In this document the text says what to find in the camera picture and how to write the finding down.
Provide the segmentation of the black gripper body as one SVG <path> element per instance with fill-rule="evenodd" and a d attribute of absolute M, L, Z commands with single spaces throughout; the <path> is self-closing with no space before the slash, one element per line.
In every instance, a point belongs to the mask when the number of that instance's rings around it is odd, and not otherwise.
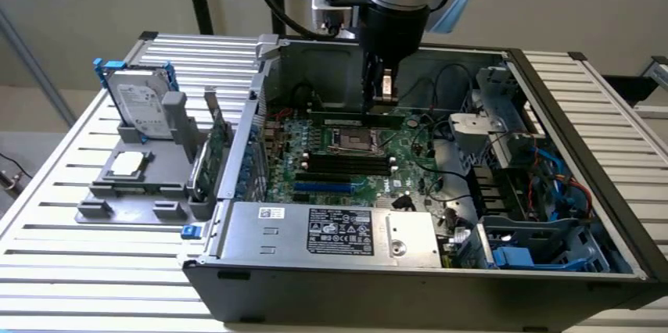
<path fill-rule="evenodd" d="M 358 37 L 364 62 L 396 66 L 418 50 L 428 15 L 427 6 L 403 11 L 376 4 L 363 5 Z"/>

